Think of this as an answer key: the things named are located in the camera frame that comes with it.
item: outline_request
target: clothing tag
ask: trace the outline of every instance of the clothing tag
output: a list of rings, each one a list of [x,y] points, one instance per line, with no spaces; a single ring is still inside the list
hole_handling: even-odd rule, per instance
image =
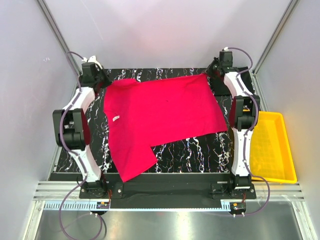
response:
[[[114,122],[115,120],[117,120],[117,119],[119,119],[120,118],[120,116],[118,115],[118,116],[115,116],[114,118],[112,118],[112,121]]]

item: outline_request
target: yellow plastic tray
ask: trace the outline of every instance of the yellow plastic tray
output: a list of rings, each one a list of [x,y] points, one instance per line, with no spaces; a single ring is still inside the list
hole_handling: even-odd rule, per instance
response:
[[[260,111],[253,130],[250,169],[267,181],[294,184],[297,175],[288,142],[284,117],[278,112]]]

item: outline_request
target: red garment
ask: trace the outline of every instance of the red garment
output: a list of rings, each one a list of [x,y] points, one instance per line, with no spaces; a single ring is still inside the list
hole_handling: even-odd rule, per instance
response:
[[[104,113],[111,157],[124,182],[157,162],[151,147],[227,130],[205,74],[117,80],[106,89]]]

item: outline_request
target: white wall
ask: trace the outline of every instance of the white wall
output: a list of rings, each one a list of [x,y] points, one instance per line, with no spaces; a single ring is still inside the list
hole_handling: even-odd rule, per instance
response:
[[[298,181],[320,236],[320,1],[300,1],[258,72],[269,111],[284,115]]]
[[[56,147],[75,76],[35,0],[0,1],[0,239],[17,240]]]
[[[226,46],[257,62],[290,0],[46,2],[70,49],[97,54],[105,68],[196,68]]]

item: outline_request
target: wire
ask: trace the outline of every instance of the wire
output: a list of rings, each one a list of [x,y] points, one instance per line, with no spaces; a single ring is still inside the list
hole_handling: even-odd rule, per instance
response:
[[[73,51],[68,51],[66,54],[75,54],[75,55],[77,55],[78,57],[84,59],[81,55],[79,55],[78,53],[73,52]],[[60,207],[59,207],[59,211],[58,211],[58,215],[59,215],[58,220],[59,220],[60,228],[61,228],[62,232],[64,233],[64,235],[65,235],[68,239],[70,239],[70,240],[77,240],[77,239],[76,239],[76,238],[73,238],[72,236],[70,236],[70,235],[66,232],[66,229],[65,229],[65,227],[64,227],[64,225],[63,225],[63,223],[62,223],[62,217],[61,217],[62,207],[63,207],[64,203],[66,202],[67,198],[68,198],[77,188],[81,187],[81,186],[87,181],[87,178],[88,178],[87,168],[86,168],[86,166],[84,165],[84,162],[82,161],[80,155],[79,155],[78,153],[76,153],[75,151],[72,151],[72,150],[67,146],[67,144],[66,144],[66,142],[65,142],[65,139],[64,139],[64,137],[63,137],[63,132],[64,132],[64,131],[63,131],[63,129],[64,129],[64,120],[65,120],[65,118],[66,118],[66,115],[67,115],[68,111],[72,108],[72,106],[76,103],[76,101],[78,100],[78,98],[80,97],[80,95],[81,95],[81,93],[82,93],[82,88],[81,88],[81,84],[80,84],[79,79],[77,78],[76,81],[77,81],[77,85],[78,85],[78,87],[79,87],[79,92],[78,92],[77,95],[74,97],[74,99],[73,99],[73,101],[71,102],[71,104],[64,110],[64,112],[63,112],[63,114],[62,114],[62,116],[61,116],[60,124],[59,124],[60,141],[61,141],[61,144],[62,144],[63,148],[64,148],[67,152],[74,154],[75,157],[78,158],[78,160],[79,160],[79,162],[80,162],[80,164],[81,164],[81,166],[82,166],[82,168],[83,168],[83,171],[84,171],[84,179],[82,180],[81,183],[78,183],[73,189],[71,189],[70,192],[68,192],[68,193],[65,195],[65,197],[64,197],[64,199],[62,200],[61,205],[60,205]],[[95,240],[95,239],[97,239],[97,238],[99,237],[100,233],[102,232],[102,227],[103,227],[103,225],[104,225],[104,224],[103,224],[103,219],[102,219],[102,217],[101,217],[100,215],[95,214],[95,217],[98,217],[99,220],[100,220],[100,229],[99,229],[98,233],[97,233],[93,238],[91,238],[90,240]]]
[[[245,72],[248,72],[248,71],[253,67],[254,62],[253,62],[251,56],[249,55],[249,53],[247,53],[245,50],[243,50],[243,49],[241,49],[241,48],[238,48],[238,47],[228,47],[228,49],[234,49],[234,50],[241,51],[241,52],[243,52],[244,54],[246,54],[247,57],[250,59],[250,63],[251,63],[251,64],[250,64],[250,67],[249,67],[248,69],[245,69],[245,70],[243,70],[243,71],[238,72],[238,74],[235,76],[235,77],[236,77],[236,80],[237,80],[237,82],[238,82],[238,84],[239,84],[239,86],[240,86],[240,88],[244,91],[244,87],[242,86],[240,80],[238,79],[238,76],[239,76],[240,74],[243,74],[243,73],[245,73]],[[262,176],[253,175],[253,173],[250,171],[250,168],[249,168],[249,166],[248,166],[248,164],[247,164],[247,160],[246,160],[246,142],[247,142],[247,136],[248,136],[248,132],[251,131],[252,129],[254,129],[255,125],[256,125],[257,122],[258,122],[259,108],[258,108],[257,101],[254,99],[254,97],[253,97],[251,94],[249,94],[248,92],[246,92],[246,91],[245,91],[244,93],[252,100],[253,105],[254,105],[254,108],[255,108],[254,122],[253,122],[252,126],[251,126],[249,129],[247,129],[247,130],[245,131],[245,133],[244,133],[244,143],[243,143],[243,162],[244,162],[244,166],[245,166],[246,170],[248,171],[248,173],[250,174],[251,177],[253,177],[253,178],[258,178],[258,179],[263,180],[263,181],[265,182],[267,188],[268,188],[268,195],[267,195],[266,201],[265,201],[265,203],[262,205],[262,207],[260,207],[258,210],[254,211],[254,212],[250,212],[250,213],[245,214],[246,216],[252,216],[252,215],[255,215],[255,214],[261,212],[261,211],[267,206],[267,204],[268,204],[268,202],[269,202],[269,199],[270,199],[270,194],[271,194],[271,192],[270,192],[270,185],[269,185],[268,181],[267,181],[264,177],[262,177]]]

